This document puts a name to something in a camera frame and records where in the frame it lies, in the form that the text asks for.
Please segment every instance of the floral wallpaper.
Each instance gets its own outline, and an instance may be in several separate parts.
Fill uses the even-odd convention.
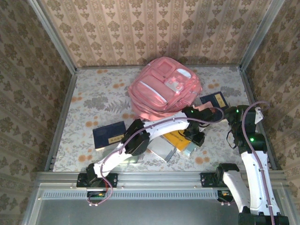
[[[271,0],[40,0],[76,67],[239,64]]]
[[[286,0],[247,68],[264,126],[300,211],[300,1]]]
[[[22,220],[71,74],[33,9],[0,0],[0,224]]]

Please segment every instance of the table surface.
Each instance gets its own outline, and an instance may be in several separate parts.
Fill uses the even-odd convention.
[[[248,98],[238,67],[189,67],[200,78],[203,90],[200,96],[222,91],[231,106],[248,105]],[[95,151],[92,130],[118,121],[126,128],[134,120],[127,87],[138,76],[140,68],[85,69],[77,71],[77,81],[54,172],[83,171],[103,158],[104,151]],[[194,101],[200,105],[199,97]],[[168,163],[150,151],[142,154],[137,163],[121,164],[114,171],[204,171],[215,170],[219,163],[236,163],[245,169],[237,149],[226,141],[229,126],[224,120],[205,129],[205,141],[188,158],[177,151]]]

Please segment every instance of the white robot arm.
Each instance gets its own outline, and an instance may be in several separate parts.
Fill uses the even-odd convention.
[[[222,166],[219,168],[219,166],[219,171],[217,170],[218,181],[226,184],[232,193],[240,212],[240,225],[270,225],[269,206],[262,178],[262,173],[264,173],[271,199],[273,216],[276,218],[275,224],[288,225],[288,218],[280,215],[280,209],[272,192],[267,167],[265,138],[263,135],[255,133],[257,122],[255,111],[249,111],[249,115],[247,114],[246,116],[246,131],[250,141],[252,141],[252,146],[257,151],[259,160],[264,165],[263,170],[259,169],[259,164],[249,150],[249,146],[241,132],[241,118],[245,108],[247,108],[245,105],[231,107],[226,110],[225,118],[228,120],[234,137],[234,143],[239,148],[239,153],[244,162],[250,191],[245,186],[236,165],[236,167],[228,167],[226,166],[228,164],[223,164],[223,168]],[[186,107],[174,116],[158,121],[142,122],[141,120],[135,120],[124,134],[124,138],[115,151],[98,163],[89,165],[87,168],[88,178],[90,181],[93,181],[101,177],[106,177],[113,168],[125,159],[144,153],[150,140],[175,130],[185,130],[185,137],[200,146],[204,141],[204,135],[203,133],[201,135],[201,132],[199,132],[199,125],[200,123],[211,124],[218,122],[213,122],[212,120],[213,114],[210,109],[198,111],[192,107]]]

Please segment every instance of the pink backpack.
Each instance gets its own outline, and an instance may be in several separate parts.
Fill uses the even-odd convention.
[[[174,115],[201,91],[197,75],[168,57],[146,65],[128,88],[134,112],[150,121]]]

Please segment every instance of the navy blue book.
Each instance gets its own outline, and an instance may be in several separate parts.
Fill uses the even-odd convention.
[[[220,91],[210,94],[210,95],[202,96],[202,97],[200,97],[200,100],[201,100],[202,104],[211,102],[213,107],[219,107],[223,111],[225,111],[225,109],[229,108],[222,92],[220,92]],[[221,118],[222,113],[220,111],[217,111],[216,114],[217,114],[216,118]]]
[[[93,129],[96,151],[120,142],[126,131],[124,121]]]

